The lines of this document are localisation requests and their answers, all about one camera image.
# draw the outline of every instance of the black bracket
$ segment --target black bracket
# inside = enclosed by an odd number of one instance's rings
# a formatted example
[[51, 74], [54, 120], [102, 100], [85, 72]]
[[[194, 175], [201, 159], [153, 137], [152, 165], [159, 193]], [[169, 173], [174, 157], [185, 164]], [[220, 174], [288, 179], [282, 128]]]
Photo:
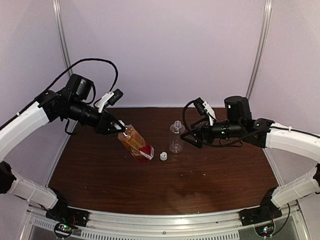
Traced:
[[268, 206], [258, 206], [255, 208], [243, 209], [239, 212], [239, 215], [242, 226], [248, 226], [279, 218], [282, 216], [282, 212], [279, 209], [270, 211]]
[[[66, 213], [63, 215], [62, 220], [63, 223], [70, 226], [76, 225], [80, 227], [86, 227], [88, 216], [88, 211], [67, 207]], [[45, 217], [48, 219], [57, 220], [55, 219], [54, 215], [49, 212], [45, 214]]]
[[11, 166], [2, 161], [0, 163], [0, 194], [6, 194], [17, 178], [11, 172]]

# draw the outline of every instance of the metal frame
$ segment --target metal frame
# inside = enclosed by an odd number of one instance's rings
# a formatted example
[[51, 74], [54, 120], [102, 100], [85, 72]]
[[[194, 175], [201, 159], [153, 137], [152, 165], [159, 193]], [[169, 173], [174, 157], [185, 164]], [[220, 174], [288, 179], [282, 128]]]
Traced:
[[262, 54], [265, 49], [268, 32], [269, 32], [269, 26], [270, 26], [270, 20], [271, 20], [271, 13], [272, 13], [272, 0], [265, 0], [264, 4], [264, 12], [263, 12], [263, 18], [262, 18], [262, 25], [261, 25], [261, 32], [260, 32], [260, 38], [259, 38], [259, 44], [256, 51], [256, 56], [254, 60], [254, 65], [252, 69], [252, 74], [249, 82], [248, 89], [246, 91], [246, 97], [250, 99], [254, 86], [256, 84], [256, 80], [258, 77], [261, 61], [262, 61]]
[[[215, 213], [186, 214], [186, 215], [130, 215], [109, 212], [90, 211], [87, 227], [79, 227], [75, 237], [81, 239], [136, 239], [136, 240], [168, 240], [168, 239], [198, 239], [205, 240], [219, 236], [225, 239], [239, 239], [239, 231], [252, 228], [252, 225], [242, 226], [239, 219], [239, 210], [230, 210]], [[282, 209], [285, 219], [288, 208]], [[303, 219], [299, 205], [291, 204], [291, 214], [300, 240], [309, 240], [307, 226]], [[56, 224], [54, 220], [47, 219], [45, 212], [35, 206], [29, 206], [26, 223], [20, 237], [28, 240], [32, 227], [37, 226], [52, 230]]]
[[[64, 25], [62, 21], [62, 15], [61, 15], [61, 9], [60, 9], [60, 0], [53, 0], [53, 12], [54, 12], [54, 17], [55, 17], [55, 23], [59, 35], [59, 41], [60, 41], [60, 46], [61, 46], [61, 52], [63, 56], [63, 62], [65, 68], [70, 67], [70, 56], [67, 48], [67, 41], [66, 41], [66, 36], [65, 36], [65, 31], [64, 31]], [[70, 78], [72, 75], [73, 71], [70, 69], [67, 74]]]

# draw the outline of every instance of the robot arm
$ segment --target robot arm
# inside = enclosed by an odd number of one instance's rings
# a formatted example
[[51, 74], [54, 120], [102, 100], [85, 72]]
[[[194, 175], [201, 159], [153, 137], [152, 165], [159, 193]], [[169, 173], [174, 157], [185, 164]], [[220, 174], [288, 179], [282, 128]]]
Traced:
[[[189, 127], [185, 112], [188, 105], [192, 103], [201, 116], [205, 115], [205, 118]], [[294, 181], [270, 189], [261, 201], [260, 207], [242, 210], [240, 215], [244, 226], [261, 220], [268, 221], [280, 207], [320, 192], [320, 135], [292, 129], [264, 118], [254, 120], [248, 99], [241, 96], [226, 98], [224, 104], [227, 120], [215, 121], [211, 125], [211, 114], [208, 115], [208, 110], [205, 110], [208, 105], [204, 103], [201, 98], [191, 101], [182, 113], [182, 119], [188, 131], [181, 135], [181, 139], [195, 147], [202, 148], [203, 145], [217, 148], [231, 147], [243, 141], [260, 148], [292, 152], [318, 163], [310, 172]], [[230, 138], [238, 139], [226, 144], [213, 144], [215, 139], [229, 140]]]
[[13, 194], [28, 202], [37, 203], [46, 210], [53, 209], [51, 215], [66, 216], [68, 203], [57, 191], [23, 178], [11, 169], [4, 158], [32, 132], [57, 118], [68, 121], [72, 119], [81, 125], [91, 126], [98, 134], [124, 132], [125, 127], [106, 111], [106, 106], [113, 105], [123, 93], [119, 89], [110, 91], [107, 101], [102, 98], [98, 101], [99, 108], [97, 108], [84, 102], [92, 88], [94, 88], [92, 81], [73, 74], [63, 89], [57, 92], [46, 91], [38, 96], [25, 111], [2, 127], [0, 130], [0, 194]]

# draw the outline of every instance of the plastic bottle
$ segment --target plastic bottle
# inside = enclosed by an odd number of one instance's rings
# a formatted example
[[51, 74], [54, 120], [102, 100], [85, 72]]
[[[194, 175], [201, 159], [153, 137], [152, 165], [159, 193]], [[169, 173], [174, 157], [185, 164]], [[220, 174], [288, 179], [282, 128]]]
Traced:
[[125, 132], [118, 134], [118, 139], [128, 149], [131, 155], [139, 162], [149, 162], [155, 154], [154, 148], [135, 130], [132, 125], [124, 125]]
[[180, 121], [175, 121], [170, 127], [169, 136], [169, 150], [172, 153], [178, 154], [184, 148], [184, 141], [181, 140], [180, 135], [184, 133], [185, 126]]

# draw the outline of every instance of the orange liquid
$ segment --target orange liquid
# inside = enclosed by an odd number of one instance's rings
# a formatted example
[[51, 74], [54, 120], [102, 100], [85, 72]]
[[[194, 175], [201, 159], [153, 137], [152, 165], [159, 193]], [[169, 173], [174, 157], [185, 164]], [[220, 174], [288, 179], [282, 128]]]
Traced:
[[131, 125], [125, 126], [125, 132], [118, 134], [118, 139], [134, 156], [140, 156], [140, 148], [146, 146], [144, 138]]

